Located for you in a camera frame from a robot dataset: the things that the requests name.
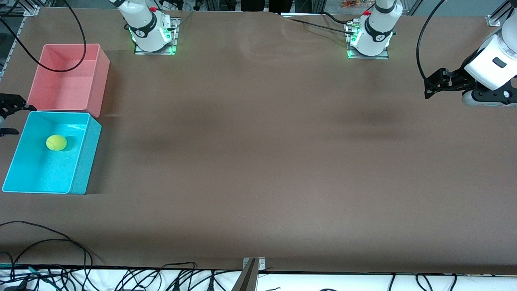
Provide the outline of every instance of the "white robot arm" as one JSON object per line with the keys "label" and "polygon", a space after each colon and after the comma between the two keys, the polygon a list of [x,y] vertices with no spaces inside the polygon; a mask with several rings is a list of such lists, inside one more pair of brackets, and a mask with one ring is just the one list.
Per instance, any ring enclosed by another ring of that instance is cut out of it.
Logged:
{"label": "white robot arm", "polygon": [[156,9],[152,11],[145,0],[110,0],[129,25],[133,41],[142,50],[155,52],[172,41],[171,17]]}
{"label": "white robot arm", "polygon": [[424,82],[425,98],[441,91],[463,91],[466,105],[517,106],[517,90],[511,84],[515,76],[517,14],[489,35],[458,70],[441,68],[429,76]]}
{"label": "white robot arm", "polygon": [[377,0],[370,15],[358,19],[360,32],[350,45],[367,56],[381,54],[389,45],[393,28],[402,15],[400,0]]}

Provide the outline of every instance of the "black cable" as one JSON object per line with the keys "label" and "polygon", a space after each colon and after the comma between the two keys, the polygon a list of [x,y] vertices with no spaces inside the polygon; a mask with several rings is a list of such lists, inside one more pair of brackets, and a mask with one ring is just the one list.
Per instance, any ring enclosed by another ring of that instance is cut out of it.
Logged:
{"label": "black cable", "polygon": [[422,27],[422,30],[420,31],[420,35],[418,36],[418,41],[417,41],[417,66],[418,66],[418,71],[420,72],[420,75],[422,76],[422,79],[427,83],[429,84],[431,87],[437,89],[437,90],[442,90],[442,91],[448,91],[448,92],[456,92],[456,91],[461,91],[462,89],[461,88],[454,88],[454,89],[450,89],[450,88],[440,88],[438,86],[436,86],[435,84],[433,84],[424,74],[423,72],[423,69],[422,69],[422,64],[420,63],[420,43],[422,42],[422,36],[423,36],[423,33],[425,32],[425,28],[427,27],[427,25],[429,24],[429,21],[431,21],[431,18],[433,17],[433,15],[436,13],[436,11],[438,10],[438,8],[440,8],[440,6],[445,2],[446,0],[440,0],[440,2],[438,3],[438,5],[436,5],[436,7],[434,7],[433,11],[431,11],[431,14],[429,14],[429,17],[427,18],[427,20],[425,21],[425,23],[423,24],[423,27]]}
{"label": "black cable", "polygon": [[210,282],[208,282],[208,288],[206,289],[206,291],[215,291],[215,289],[214,289],[214,280],[216,278],[215,273],[216,272],[212,270],[212,275],[210,276]]}
{"label": "black cable", "polygon": [[56,69],[51,69],[43,64],[41,64],[32,54],[31,52],[29,52],[29,50],[27,49],[27,47],[20,41],[20,39],[18,38],[18,36],[16,35],[16,33],[14,33],[14,31],[12,31],[12,29],[9,27],[9,25],[7,24],[7,22],[5,22],[2,18],[0,18],[0,22],[2,22],[2,24],[7,28],[7,30],[14,36],[14,38],[16,39],[17,42],[20,43],[21,47],[23,48],[23,50],[28,54],[29,57],[31,57],[31,59],[36,62],[36,64],[38,64],[39,66],[49,70],[49,71],[52,71],[52,72],[69,72],[69,71],[72,71],[73,69],[79,67],[83,61],[84,61],[84,58],[86,57],[86,37],[84,36],[84,30],[83,30],[83,26],[81,25],[81,22],[79,21],[79,18],[77,18],[77,15],[75,15],[75,12],[73,11],[72,7],[70,7],[70,5],[68,4],[68,2],[66,0],[63,0],[63,2],[65,3],[65,5],[68,7],[68,9],[70,9],[70,12],[72,12],[75,20],[77,21],[77,24],[79,25],[79,30],[81,31],[81,35],[83,37],[83,44],[84,44],[84,51],[83,51],[83,56],[81,57],[81,60],[73,67],[69,68],[69,69],[66,69],[66,70],[56,70]]}
{"label": "black cable", "polygon": [[449,288],[449,291],[453,291],[454,290],[454,286],[456,286],[456,282],[458,281],[458,275],[456,275],[456,274],[452,274],[452,275],[454,276],[454,280],[452,281],[452,285]]}
{"label": "black cable", "polygon": [[330,14],[330,13],[328,13],[328,12],[325,12],[325,11],[322,11],[320,14],[322,14],[322,15],[326,15],[326,16],[330,17],[330,19],[332,19],[332,20],[334,20],[335,22],[340,23],[340,24],[346,24],[346,23],[349,21],[349,20],[347,20],[347,21],[341,21],[341,20],[339,20],[339,19],[335,18],[332,14]]}
{"label": "black cable", "polygon": [[[429,286],[429,290],[425,289],[421,284],[420,284],[420,281],[418,280],[418,277],[419,276],[422,276],[425,281],[427,282],[427,285]],[[427,277],[423,274],[417,274],[415,276],[415,280],[417,281],[417,284],[418,284],[418,287],[420,287],[420,289],[422,289],[423,291],[433,291],[433,287],[431,286],[431,283],[429,282],[429,280],[427,279]]]}
{"label": "black cable", "polygon": [[12,256],[11,254],[9,254],[8,252],[0,252],[0,254],[5,254],[9,257],[9,261],[11,262],[11,271],[10,271],[10,276],[11,276],[11,279],[14,279],[14,260],[12,259]]}
{"label": "black cable", "polygon": [[337,31],[337,32],[344,33],[344,34],[353,34],[353,32],[337,30],[335,28],[326,27],[326,26],[323,26],[323,25],[314,24],[314,23],[310,23],[310,22],[307,22],[307,21],[303,21],[303,20],[298,20],[298,19],[293,19],[293,18],[289,18],[289,19],[291,19],[292,21],[296,21],[296,22],[300,22],[300,23],[304,23],[304,24],[308,24],[308,25],[312,25],[312,26],[316,26],[316,27],[321,27],[321,28],[324,28],[324,29],[330,30],[330,31]]}
{"label": "black cable", "polygon": [[43,225],[40,225],[40,224],[36,224],[36,223],[32,223],[32,222],[27,222],[27,221],[10,221],[10,222],[5,222],[5,223],[2,223],[0,224],[0,227],[2,226],[5,226],[5,225],[9,225],[9,224],[13,224],[13,223],[22,223],[22,224],[27,224],[27,225],[31,225],[31,226],[36,226],[36,227],[40,227],[40,228],[43,228],[43,229],[46,229],[48,231],[51,231],[55,234],[58,234],[60,236],[63,236],[64,238],[66,239],[46,239],[46,240],[41,240],[41,241],[38,241],[36,243],[33,243],[32,245],[30,245],[29,247],[25,248],[17,257],[16,259],[14,260],[14,263],[16,264],[18,262],[18,260],[21,258],[21,256],[26,252],[28,251],[30,248],[34,247],[35,245],[38,245],[40,243],[43,243],[43,242],[47,242],[47,241],[68,241],[70,243],[72,243],[73,245],[77,246],[78,248],[82,249],[83,253],[84,253],[84,258],[83,258],[83,267],[84,267],[84,274],[85,274],[85,280],[84,282],[82,283],[82,286],[81,286],[81,291],[84,291],[84,286],[86,285],[86,282],[90,282],[90,284],[97,290],[97,291],[100,291],[97,287],[95,287],[93,285],[93,283],[91,282],[91,280],[89,279],[89,274],[91,272],[91,268],[89,270],[87,270],[86,268],[86,259],[87,257],[89,258],[90,260],[90,267],[93,266],[94,264],[94,261],[93,261],[93,257],[92,257],[92,254],[91,252],[86,249],[83,245],[81,245],[80,243],[72,240],[68,235],[60,232],[60,231],[57,231],[57,230],[53,230],[49,227],[46,227],[46,226],[43,226]]}
{"label": "black cable", "polygon": [[197,271],[197,272],[194,272],[194,269],[190,270],[190,275],[185,277],[185,280],[183,280],[179,285],[178,285],[178,288],[181,287],[187,280],[189,281],[189,286],[187,287],[187,290],[190,289],[190,285],[192,284],[192,278],[194,277],[194,275],[196,274],[199,274],[203,272],[202,270],[200,271]]}
{"label": "black cable", "polygon": [[388,291],[391,291],[391,289],[393,288],[393,282],[395,282],[396,276],[397,274],[393,273],[393,277],[391,277],[391,281],[389,281]]}
{"label": "black cable", "polygon": [[[214,274],[214,276],[217,276],[217,275],[220,275],[220,274],[224,274],[224,273],[228,273],[228,272],[236,272],[236,271],[232,271],[232,270],[228,270],[228,271],[221,271],[221,272],[219,272],[219,273]],[[202,279],[201,281],[199,281],[199,282],[197,282],[196,284],[194,284],[194,285],[192,286],[192,288],[188,288],[188,289],[187,289],[187,291],[192,291],[192,290],[194,290],[194,288],[196,288],[199,284],[201,284],[201,283],[203,283],[204,281],[206,281],[206,280],[210,279],[211,277],[212,277],[212,275],[210,275],[210,276],[208,276],[208,277],[206,277],[206,278]]]}
{"label": "black cable", "polygon": [[223,285],[221,285],[221,283],[219,283],[219,281],[217,281],[217,278],[214,276],[214,281],[216,282],[217,285],[219,285],[219,287],[221,287],[221,289],[223,291],[226,291],[226,289],[223,287]]}
{"label": "black cable", "polygon": [[156,8],[158,8],[158,10],[163,10],[163,7],[160,8],[160,5],[158,4],[158,2],[156,2],[156,0],[153,0],[156,4]]}
{"label": "black cable", "polygon": [[[160,286],[158,287],[158,290],[159,290],[159,289],[161,288],[161,284],[162,284],[162,277],[161,277],[161,274],[160,274],[160,272],[161,272],[162,270],[166,269],[168,266],[179,266],[179,265],[188,265],[188,264],[192,264],[192,270],[194,270],[195,268],[197,268],[197,264],[196,264],[196,263],[194,263],[194,262],[192,262],[192,261],[188,261],[188,262],[184,262],[184,263],[171,263],[171,264],[165,264],[165,265],[161,266],[159,269],[154,270],[153,272],[151,272],[150,274],[148,274],[146,277],[144,277],[144,279],[140,280],[139,282],[136,282],[136,286],[135,286],[131,291],[134,291],[137,287],[144,288],[144,290],[145,290],[146,288],[148,288],[148,287],[149,287],[149,286],[154,282],[154,280],[155,280],[158,276],[160,277]],[[152,276],[153,274],[155,274],[155,275],[154,275],[154,277],[151,279],[151,281],[147,284],[147,286],[142,286],[141,284],[143,283],[143,281],[144,281],[144,280],[146,280],[148,277]]]}

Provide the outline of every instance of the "cable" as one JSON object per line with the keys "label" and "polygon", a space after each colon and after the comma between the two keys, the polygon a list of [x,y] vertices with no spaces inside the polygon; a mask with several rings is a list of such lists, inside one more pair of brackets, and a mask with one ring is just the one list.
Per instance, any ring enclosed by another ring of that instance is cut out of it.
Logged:
{"label": "cable", "polygon": [[332,14],[330,14],[330,13],[328,13],[328,12],[325,12],[325,11],[322,11],[320,14],[322,14],[322,15],[326,15],[326,16],[330,17],[330,19],[332,19],[332,20],[334,20],[335,22],[340,23],[340,24],[346,24],[348,21],[350,21],[350,20],[347,20],[347,21],[341,21],[341,20],[339,20],[339,19],[335,18]]}
{"label": "cable", "polygon": [[423,274],[417,274],[415,276],[415,280],[417,281],[417,284],[418,284],[418,287],[420,287],[420,289],[422,289],[423,291],[428,291],[427,289],[425,289],[421,284],[420,284],[420,281],[418,280],[418,277],[419,276],[422,276],[425,281],[427,282],[427,285],[429,286],[429,291],[433,291],[433,287],[431,286],[431,283],[429,282],[429,280],[427,279],[427,277]]}
{"label": "cable", "polygon": [[[233,270],[221,271],[221,272],[219,272],[219,273],[214,274],[214,276],[217,276],[217,275],[220,275],[220,274],[224,274],[224,273],[228,273],[228,272],[236,272],[236,271],[233,271]],[[192,288],[188,288],[188,289],[187,289],[187,291],[192,291],[192,290],[194,290],[194,288],[196,288],[199,284],[201,284],[201,283],[203,283],[204,281],[206,281],[206,280],[210,279],[211,277],[212,277],[212,275],[210,275],[210,276],[208,276],[208,277],[206,277],[206,278],[202,279],[201,281],[199,281],[199,282],[197,282],[196,284],[194,284],[194,285],[192,286]]]}
{"label": "cable", "polygon": [[456,275],[456,274],[452,274],[452,275],[454,276],[454,280],[452,281],[452,285],[449,288],[449,291],[453,291],[454,290],[454,286],[456,286],[456,282],[458,281],[458,275]]}
{"label": "cable", "polygon": [[12,256],[11,254],[9,254],[8,252],[0,252],[0,254],[5,254],[9,257],[9,261],[11,262],[11,275],[10,275],[10,278],[11,280],[14,279],[14,260],[12,259]]}
{"label": "cable", "polygon": [[43,228],[43,229],[46,229],[48,231],[51,231],[55,234],[58,234],[60,236],[63,236],[65,239],[46,239],[46,240],[40,240],[36,243],[33,243],[31,244],[30,246],[26,247],[17,257],[16,259],[14,260],[14,264],[16,264],[18,262],[18,260],[21,258],[21,256],[27,252],[30,248],[40,244],[40,243],[43,243],[43,242],[47,242],[47,241],[68,241],[70,243],[72,243],[73,245],[77,246],[78,248],[82,249],[83,253],[84,253],[84,259],[83,259],[83,267],[84,267],[84,274],[85,274],[85,279],[84,279],[84,282],[82,283],[82,286],[81,286],[81,291],[84,291],[84,286],[86,285],[86,282],[90,282],[90,284],[97,290],[97,291],[100,291],[99,289],[97,289],[93,284],[92,282],[90,281],[89,279],[89,274],[91,272],[91,269],[87,270],[86,269],[86,258],[88,257],[89,260],[90,260],[90,267],[93,266],[93,257],[92,257],[92,254],[91,252],[86,249],[83,245],[81,245],[80,243],[72,240],[68,235],[62,233],[62,232],[59,232],[57,230],[53,230],[49,227],[46,227],[46,226],[43,226],[43,225],[40,225],[40,224],[36,224],[36,223],[32,223],[32,222],[27,222],[27,221],[10,221],[10,222],[5,222],[5,223],[2,223],[0,224],[0,227],[2,226],[5,226],[5,225],[9,225],[9,224],[13,224],[13,223],[22,223],[22,224],[27,224],[27,225],[31,225],[31,226],[36,226],[36,227],[40,227],[40,228]]}
{"label": "cable", "polygon": [[417,41],[417,66],[418,66],[418,71],[420,72],[420,75],[422,76],[422,79],[427,83],[429,84],[431,87],[437,89],[437,90],[442,90],[442,91],[448,91],[448,92],[456,92],[456,91],[461,91],[462,89],[461,88],[454,88],[454,89],[450,89],[450,88],[440,88],[438,86],[436,86],[435,84],[433,84],[424,74],[423,72],[423,69],[422,69],[422,64],[420,63],[420,43],[422,42],[422,36],[423,36],[423,33],[425,32],[425,29],[427,28],[427,25],[429,24],[429,21],[431,21],[431,18],[433,17],[433,15],[436,13],[436,11],[438,10],[438,8],[440,8],[440,6],[445,2],[446,0],[440,0],[440,2],[438,3],[438,5],[436,5],[436,7],[434,7],[433,11],[431,11],[431,14],[429,14],[429,17],[427,18],[427,20],[425,21],[425,23],[423,24],[423,27],[422,27],[422,30],[420,31],[420,35],[418,36],[418,41]]}
{"label": "cable", "polygon": [[330,30],[330,31],[337,31],[337,32],[344,33],[344,34],[353,34],[353,32],[337,30],[335,28],[326,27],[326,26],[323,26],[323,25],[314,24],[314,23],[310,23],[310,22],[307,22],[307,21],[303,21],[303,20],[298,20],[298,19],[293,19],[293,18],[289,18],[289,19],[292,20],[292,21],[296,21],[296,22],[300,22],[300,23],[304,23],[304,24],[308,24],[308,25],[312,25],[312,26],[316,26],[316,27],[321,27],[321,28],[324,28],[324,29]]}
{"label": "cable", "polygon": [[214,280],[216,278],[215,271],[212,270],[212,275],[210,276],[210,282],[208,283],[208,288],[206,291],[215,291],[214,289]]}
{"label": "cable", "polygon": [[18,38],[18,36],[16,35],[16,33],[14,33],[14,31],[12,31],[12,29],[9,27],[9,25],[2,19],[0,18],[0,22],[2,22],[2,24],[7,28],[7,30],[14,36],[14,38],[16,39],[17,42],[20,43],[21,47],[23,48],[23,50],[28,54],[29,57],[31,57],[31,59],[36,62],[36,64],[38,64],[39,66],[49,70],[49,71],[52,71],[52,72],[69,72],[69,71],[72,71],[73,69],[79,67],[83,61],[84,61],[84,58],[86,57],[86,37],[84,36],[84,30],[83,30],[83,26],[81,25],[81,22],[79,21],[79,18],[77,18],[77,15],[75,15],[75,12],[73,11],[72,7],[70,7],[70,5],[68,4],[68,2],[66,0],[63,0],[63,2],[65,3],[65,5],[68,7],[68,9],[70,9],[70,12],[72,12],[75,20],[77,21],[77,24],[79,25],[79,30],[81,31],[81,35],[83,37],[83,44],[84,44],[84,51],[83,51],[83,56],[81,57],[81,60],[73,67],[69,68],[69,69],[66,69],[66,70],[56,70],[56,69],[51,69],[43,64],[41,64],[32,54],[31,52],[29,52],[29,50],[27,49],[27,47],[25,47],[25,45],[20,41],[20,39]]}
{"label": "cable", "polygon": [[223,291],[226,291],[226,289],[223,287],[223,285],[221,285],[221,283],[219,283],[219,281],[217,281],[216,277],[214,276],[214,281],[216,282],[217,285],[219,285],[219,287],[221,287],[221,289]]}
{"label": "cable", "polygon": [[391,277],[391,281],[389,281],[388,291],[391,291],[391,289],[393,288],[393,282],[395,282],[395,276],[397,276],[397,274],[393,273],[393,277]]}
{"label": "cable", "polygon": [[158,10],[163,10],[163,6],[160,7],[160,5],[158,4],[158,2],[156,2],[156,0],[153,0],[153,2],[156,4],[156,8],[158,8]]}

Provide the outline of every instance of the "metal bracket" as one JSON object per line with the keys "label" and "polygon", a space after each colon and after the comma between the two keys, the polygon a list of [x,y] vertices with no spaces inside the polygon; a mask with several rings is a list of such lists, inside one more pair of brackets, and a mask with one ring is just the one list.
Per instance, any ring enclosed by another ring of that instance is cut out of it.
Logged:
{"label": "metal bracket", "polygon": [[512,5],[509,0],[501,4],[492,14],[486,16],[486,24],[490,27],[501,26],[501,21],[504,16],[512,12]]}
{"label": "metal bracket", "polygon": [[[246,264],[250,261],[252,258],[244,258],[242,260],[242,268],[244,269],[246,267]],[[264,271],[266,269],[266,258],[258,258],[258,270]]]}
{"label": "metal bracket", "polygon": [[232,291],[256,291],[259,268],[264,264],[265,269],[266,258],[244,258],[243,264],[244,270],[240,273]]}
{"label": "metal bracket", "polygon": [[491,102],[509,105],[517,103],[517,90],[512,87],[511,80],[496,90],[489,90],[481,84],[472,91],[472,99],[477,102]]}
{"label": "metal bracket", "polygon": [[39,13],[39,6],[31,3],[31,1],[21,0],[20,5],[22,5],[25,9],[25,11],[23,12],[23,16],[36,16]]}

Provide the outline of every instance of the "yellow tennis ball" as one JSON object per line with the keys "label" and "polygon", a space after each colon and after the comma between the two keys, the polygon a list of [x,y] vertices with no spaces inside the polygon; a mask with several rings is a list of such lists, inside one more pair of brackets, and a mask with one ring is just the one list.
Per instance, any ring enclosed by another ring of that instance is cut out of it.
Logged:
{"label": "yellow tennis ball", "polygon": [[66,148],[66,138],[62,135],[51,135],[47,138],[47,148],[51,151],[62,151]]}

